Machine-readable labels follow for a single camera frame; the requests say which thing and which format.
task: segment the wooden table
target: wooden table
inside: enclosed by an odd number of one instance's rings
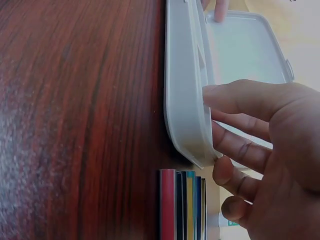
[[[157,239],[165,4],[0,2],[1,239]]]

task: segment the book spine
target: book spine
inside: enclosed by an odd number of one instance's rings
[[[176,170],[160,170],[160,239],[176,240]]]

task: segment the container lid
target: container lid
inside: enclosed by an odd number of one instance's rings
[[[204,86],[238,79],[280,84],[294,78],[265,18],[230,11],[217,23],[213,12],[204,15],[200,0],[167,0],[165,56],[167,131],[175,148],[200,168],[221,156],[213,149]]]

